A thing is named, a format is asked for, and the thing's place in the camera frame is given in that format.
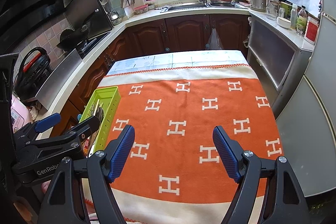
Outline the left hand holding gripper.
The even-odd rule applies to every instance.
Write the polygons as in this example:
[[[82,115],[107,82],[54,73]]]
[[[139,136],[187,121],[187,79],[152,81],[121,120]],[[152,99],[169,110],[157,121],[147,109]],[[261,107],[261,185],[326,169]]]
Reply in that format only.
[[[34,186],[20,185],[15,192],[14,206],[27,223],[37,223],[50,180]]]

